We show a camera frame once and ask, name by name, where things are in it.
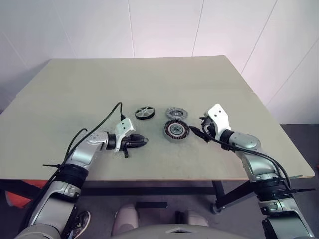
gray floor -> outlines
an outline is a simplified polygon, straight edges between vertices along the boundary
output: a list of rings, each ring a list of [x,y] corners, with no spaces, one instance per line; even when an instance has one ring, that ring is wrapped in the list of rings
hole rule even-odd
[[[318,195],[318,170],[319,163],[319,125],[283,125],[283,129],[293,141],[295,146],[316,172],[314,178],[294,179],[293,188],[316,188],[316,191],[296,194],[301,211],[307,222],[319,236],[319,195]],[[225,191],[230,191],[242,182],[223,182]],[[107,186],[210,186],[210,182],[114,182]],[[136,201],[165,201],[168,209],[143,209],[140,210],[141,225],[154,223],[173,223],[174,212],[192,209],[205,216],[214,228],[233,232],[249,238],[264,238],[261,220],[264,216],[260,213],[255,197],[234,205],[216,216],[208,211],[210,202],[214,196],[96,196],[81,197],[79,208],[89,210],[92,221],[86,232],[81,235],[84,238],[108,238],[116,210],[125,203]],[[0,197],[1,238],[13,238],[23,217],[25,210],[9,207],[3,193]]]

table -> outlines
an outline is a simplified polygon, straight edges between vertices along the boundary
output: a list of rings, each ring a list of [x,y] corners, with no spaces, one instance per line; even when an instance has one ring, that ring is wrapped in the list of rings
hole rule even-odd
[[[163,126],[168,107],[188,111],[185,122],[200,127],[203,112],[220,103],[234,131],[258,137],[262,148],[291,177],[314,172],[257,95],[225,56],[141,59],[53,59],[0,115],[0,178],[45,180],[81,128],[95,127],[118,102],[136,133],[149,139],[130,157],[105,152],[87,180],[247,180],[240,160],[193,133],[168,142]],[[134,112],[152,106],[140,121]],[[112,132],[116,113],[102,129]]]

white wall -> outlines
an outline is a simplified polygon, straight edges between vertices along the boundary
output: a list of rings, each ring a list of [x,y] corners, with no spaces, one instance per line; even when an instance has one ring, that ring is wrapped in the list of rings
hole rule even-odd
[[[318,0],[1,0],[0,109],[51,58],[226,55],[279,123],[319,123]]]

person's foot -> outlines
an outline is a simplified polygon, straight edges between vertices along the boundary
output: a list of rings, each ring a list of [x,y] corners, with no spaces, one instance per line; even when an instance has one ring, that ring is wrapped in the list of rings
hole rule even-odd
[[[89,211],[83,211],[76,216],[74,226],[72,227],[73,239],[78,238],[88,227],[91,221],[91,214]]]
[[[208,220],[202,215],[192,211],[186,211],[186,223],[191,225],[199,225],[209,227]]]
[[[115,214],[111,235],[115,236],[139,227],[139,216],[133,204],[123,205]]]

silver robot arm segment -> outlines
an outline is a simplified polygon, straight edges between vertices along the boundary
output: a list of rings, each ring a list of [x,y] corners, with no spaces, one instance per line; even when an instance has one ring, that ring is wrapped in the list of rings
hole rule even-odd
[[[96,153],[101,150],[113,149],[117,152],[126,149],[126,143],[132,143],[128,136],[134,131],[130,119],[125,118],[116,126],[116,134],[95,132],[80,143],[61,166],[56,178],[37,204],[29,220],[29,226],[22,230],[16,239],[67,238],[76,216],[75,203],[81,194],[89,169],[97,158]]]
[[[285,185],[285,180],[273,162],[252,153],[240,151],[251,150],[262,153],[258,138],[231,131],[228,115],[220,104],[214,105],[204,113],[206,122],[203,129],[210,129],[210,136],[222,142],[222,148],[233,150],[241,159],[248,179],[259,199],[261,212],[268,217],[263,221],[265,231],[271,231],[278,239],[295,237],[314,237],[309,225],[300,212],[291,190]]]

